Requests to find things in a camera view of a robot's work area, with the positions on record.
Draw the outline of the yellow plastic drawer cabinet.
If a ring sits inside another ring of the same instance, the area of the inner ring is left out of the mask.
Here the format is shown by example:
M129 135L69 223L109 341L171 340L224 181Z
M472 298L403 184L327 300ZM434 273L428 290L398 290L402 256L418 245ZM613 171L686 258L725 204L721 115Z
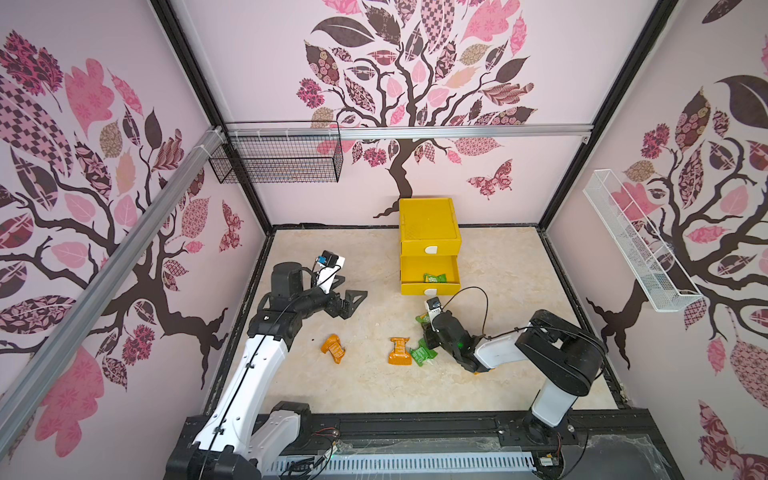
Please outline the yellow plastic drawer cabinet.
M450 198L399 201L400 285L406 296L454 295L461 289L461 232ZM447 283L425 283L423 275L446 274Z

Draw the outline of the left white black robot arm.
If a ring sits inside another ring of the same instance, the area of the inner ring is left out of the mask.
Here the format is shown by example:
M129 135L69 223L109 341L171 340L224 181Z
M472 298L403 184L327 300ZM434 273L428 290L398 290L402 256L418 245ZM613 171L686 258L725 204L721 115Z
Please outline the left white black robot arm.
M264 423L257 417L269 387L306 319L318 312L350 318L367 294L336 292L345 259L329 251L310 277L297 262L274 266L271 289L251 318L240 363L208 420L189 418L166 464L167 479L260 479L291 444L308 437L305 403L281 402Z

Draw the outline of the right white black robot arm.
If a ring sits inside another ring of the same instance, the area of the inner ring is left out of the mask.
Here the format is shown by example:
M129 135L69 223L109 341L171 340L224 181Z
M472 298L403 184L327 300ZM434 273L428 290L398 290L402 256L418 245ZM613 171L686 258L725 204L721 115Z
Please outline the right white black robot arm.
M540 309L521 327L495 336L471 335L449 310L435 308L416 318L420 344L441 348L473 374L529 361L545 377L527 414L527 429L549 433L559 428L576 400L590 393L603 369L607 350L593 334Z

